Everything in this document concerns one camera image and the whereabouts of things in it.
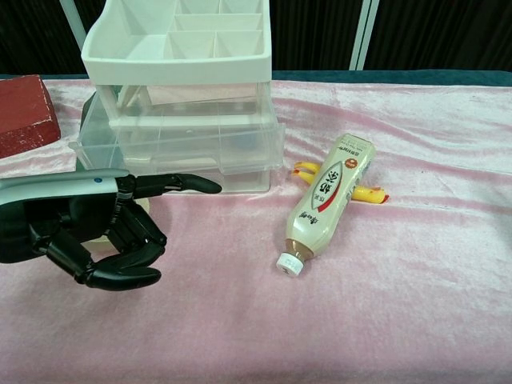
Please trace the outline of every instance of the plastic bottle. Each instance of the plastic bottle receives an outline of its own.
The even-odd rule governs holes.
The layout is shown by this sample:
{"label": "plastic bottle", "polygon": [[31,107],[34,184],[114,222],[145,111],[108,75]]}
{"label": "plastic bottle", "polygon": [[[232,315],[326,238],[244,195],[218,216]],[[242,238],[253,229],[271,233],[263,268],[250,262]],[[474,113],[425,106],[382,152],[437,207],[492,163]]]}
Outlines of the plastic bottle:
{"label": "plastic bottle", "polygon": [[352,134],[338,138],[286,225],[286,252],[276,266],[296,277],[304,262],[330,243],[356,185],[375,156],[371,142]]}

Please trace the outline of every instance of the white compartment tray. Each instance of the white compartment tray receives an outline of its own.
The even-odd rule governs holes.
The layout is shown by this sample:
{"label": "white compartment tray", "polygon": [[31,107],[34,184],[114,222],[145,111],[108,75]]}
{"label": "white compartment tray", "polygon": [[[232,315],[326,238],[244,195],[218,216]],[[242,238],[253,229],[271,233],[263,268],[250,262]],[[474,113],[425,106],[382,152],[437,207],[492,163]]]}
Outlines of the white compartment tray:
{"label": "white compartment tray", "polygon": [[82,60],[96,85],[271,80],[268,0],[106,0]]}

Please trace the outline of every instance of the white bottle cap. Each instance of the white bottle cap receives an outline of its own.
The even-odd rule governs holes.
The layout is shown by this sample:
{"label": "white bottle cap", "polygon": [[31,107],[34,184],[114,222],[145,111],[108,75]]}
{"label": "white bottle cap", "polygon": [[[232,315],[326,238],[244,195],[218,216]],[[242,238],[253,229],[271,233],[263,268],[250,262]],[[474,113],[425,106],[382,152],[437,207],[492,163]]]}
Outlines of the white bottle cap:
{"label": "white bottle cap", "polygon": [[279,257],[276,266],[285,274],[296,278],[301,273],[304,264],[292,254],[284,253]]}

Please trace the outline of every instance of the robotic arm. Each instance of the robotic arm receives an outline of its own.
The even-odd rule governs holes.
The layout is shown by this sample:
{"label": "robotic arm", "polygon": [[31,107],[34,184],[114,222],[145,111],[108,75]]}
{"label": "robotic arm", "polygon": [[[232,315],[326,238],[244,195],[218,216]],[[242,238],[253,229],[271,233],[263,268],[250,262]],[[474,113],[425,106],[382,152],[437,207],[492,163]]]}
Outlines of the robotic arm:
{"label": "robotic arm", "polygon": [[[126,170],[0,180],[0,262],[45,255],[88,287],[149,286],[161,277],[149,266],[167,238],[134,200],[181,190],[217,194],[222,188],[192,174],[136,178]],[[95,262],[82,243],[103,235],[119,253]]]}

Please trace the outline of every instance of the plastic drawer organizer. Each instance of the plastic drawer organizer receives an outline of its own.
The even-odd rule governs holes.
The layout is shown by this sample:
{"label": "plastic drawer organizer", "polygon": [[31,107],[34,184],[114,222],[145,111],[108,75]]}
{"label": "plastic drawer organizer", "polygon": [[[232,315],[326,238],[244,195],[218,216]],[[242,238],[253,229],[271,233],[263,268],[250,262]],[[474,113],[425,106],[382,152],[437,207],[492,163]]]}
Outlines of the plastic drawer organizer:
{"label": "plastic drawer organizer", "polygon": [[284,140],[268,0],[107,0],[82,60],[96,94],[71,145],[86,169],[268,190]]}

